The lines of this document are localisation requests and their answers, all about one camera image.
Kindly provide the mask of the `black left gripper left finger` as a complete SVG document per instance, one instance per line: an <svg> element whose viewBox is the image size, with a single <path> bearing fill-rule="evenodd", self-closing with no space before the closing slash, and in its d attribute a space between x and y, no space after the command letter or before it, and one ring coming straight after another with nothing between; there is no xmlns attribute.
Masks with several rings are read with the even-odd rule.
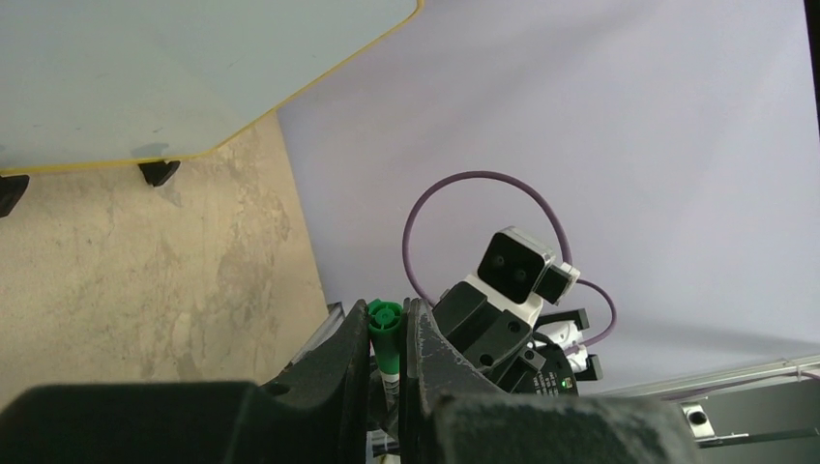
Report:
<svg viewBox="0 0 820 464"><path fill-rule="evenodd" d="M1 414L5 463L360 463L369 315L271 381L46 385Z"/></svg>

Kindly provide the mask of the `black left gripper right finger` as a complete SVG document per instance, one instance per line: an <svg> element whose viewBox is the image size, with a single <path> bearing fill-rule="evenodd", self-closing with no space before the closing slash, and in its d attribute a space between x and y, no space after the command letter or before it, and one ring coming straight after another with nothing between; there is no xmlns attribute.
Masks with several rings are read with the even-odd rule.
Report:
<svg viewBox="0 0 820 464"><path fill-rule="evenodd" d="M397 435L404 463L697 463L683 415L647 398L510 394L405 299Z"/></svg>

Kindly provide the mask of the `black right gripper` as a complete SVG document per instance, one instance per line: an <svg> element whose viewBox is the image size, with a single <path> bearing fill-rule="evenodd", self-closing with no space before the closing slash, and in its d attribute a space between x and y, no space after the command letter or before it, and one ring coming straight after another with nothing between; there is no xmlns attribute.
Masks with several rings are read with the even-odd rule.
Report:
<svg viewBox="0 0 820 464"><path fill-rule="evenodd" d="M583 308L540 315L533 323L459 282L432 309L441 334L504 392L577 395L581 382L603 378L600 359L583 340Z"/></svg>

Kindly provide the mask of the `white green marker pen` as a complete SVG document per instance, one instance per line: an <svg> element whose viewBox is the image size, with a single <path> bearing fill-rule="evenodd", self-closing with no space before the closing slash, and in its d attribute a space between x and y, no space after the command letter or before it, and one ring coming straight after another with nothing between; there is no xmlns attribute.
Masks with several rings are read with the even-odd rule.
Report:
<svg viewBox="0 0 820 464"><path fill-rule="evenodd" d="M391 410L399 397L399 336L403 306L376 299L367 305L367 312L370 316L370 345L382 380L387 409Z"/></svg>

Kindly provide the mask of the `yellow framed whiteboard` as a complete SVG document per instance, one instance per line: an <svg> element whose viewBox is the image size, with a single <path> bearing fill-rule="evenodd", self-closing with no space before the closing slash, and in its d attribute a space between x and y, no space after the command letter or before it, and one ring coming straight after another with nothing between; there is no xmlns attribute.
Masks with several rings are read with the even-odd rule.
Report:
<svg viewBox="0 0 820 464"><path fill-rule="evenodd" d="M5 1L1 170L192 158L419 14L420 1Z"/></svg>

